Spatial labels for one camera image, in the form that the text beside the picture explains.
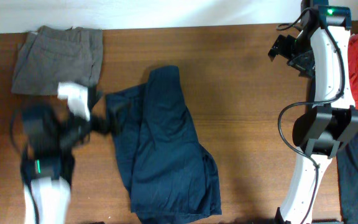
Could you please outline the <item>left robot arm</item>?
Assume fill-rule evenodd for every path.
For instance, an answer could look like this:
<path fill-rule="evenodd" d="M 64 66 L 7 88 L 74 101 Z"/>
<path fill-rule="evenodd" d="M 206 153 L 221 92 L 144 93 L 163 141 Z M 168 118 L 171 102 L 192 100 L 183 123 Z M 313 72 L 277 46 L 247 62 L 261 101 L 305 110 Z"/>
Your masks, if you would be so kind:
<path fill-rule="evenodd" d="M 18 150 L 26 223 L 65 222 L 75 166 L 73 148 L 86 143 L 92 132 L 119 134 L 123 123 L 117 114 L 127 107 L 109 108 L 105 118 L 92 114 L 89 120 L 70 113 L 65 121 L 57 118 L 48 103 L 20 110 L 27 136 L 27 142 Z"/>

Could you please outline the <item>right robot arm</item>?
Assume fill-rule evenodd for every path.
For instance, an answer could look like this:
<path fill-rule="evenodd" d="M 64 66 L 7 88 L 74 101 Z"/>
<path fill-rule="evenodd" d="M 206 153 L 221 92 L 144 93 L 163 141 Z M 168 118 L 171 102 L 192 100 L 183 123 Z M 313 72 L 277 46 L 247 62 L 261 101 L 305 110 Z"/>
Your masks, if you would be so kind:
<path fill-rule="evenodd" d="M 291 24 L 297 37 L 280 35 L 268 52 L 281 55 L 300 76 L 314 80 L 314 98 L 304 102 L 307 112 L 293 125 L 292 142 L 284 143 L 296 156 L 295 170 L 275 223 L 311 223 L 312 209 L 323 175 L 349 141 L 358 133 L 358 109 L 351 93 L 348 44 L 351 10 L 328 1 L 301 2 L 301 14 Z"/>

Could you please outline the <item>navy blue shorts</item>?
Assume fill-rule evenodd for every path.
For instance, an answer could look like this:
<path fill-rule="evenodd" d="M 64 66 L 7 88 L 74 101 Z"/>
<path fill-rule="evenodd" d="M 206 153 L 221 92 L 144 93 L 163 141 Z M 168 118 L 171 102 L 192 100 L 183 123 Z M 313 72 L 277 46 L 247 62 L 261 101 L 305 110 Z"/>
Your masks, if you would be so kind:
<path fill-rule="evenodd" d="M 146 83 L 106 100 L 129 102 L 123 132 L 112 138 L 131 212 L 142 223 L 189 223 L 222 213 L 218 168 L 198 140 L 177 66 L 156 68 Z"/>

